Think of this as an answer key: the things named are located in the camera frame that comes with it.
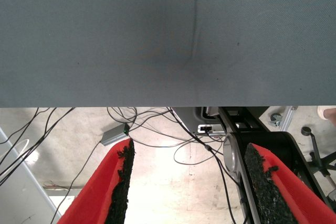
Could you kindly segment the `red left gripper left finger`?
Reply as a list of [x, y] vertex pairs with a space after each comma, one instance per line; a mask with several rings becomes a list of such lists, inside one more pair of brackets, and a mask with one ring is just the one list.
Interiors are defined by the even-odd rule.
[[133, 139], [113, 145], [58, 223], [124, 223], [134, 156]]

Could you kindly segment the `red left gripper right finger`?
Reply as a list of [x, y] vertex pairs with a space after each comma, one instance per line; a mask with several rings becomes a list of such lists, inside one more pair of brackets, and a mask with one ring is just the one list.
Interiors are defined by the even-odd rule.
[[335, 223], [335, 213], [270, 150], [249, 143], [245, 163], [261, 223]]

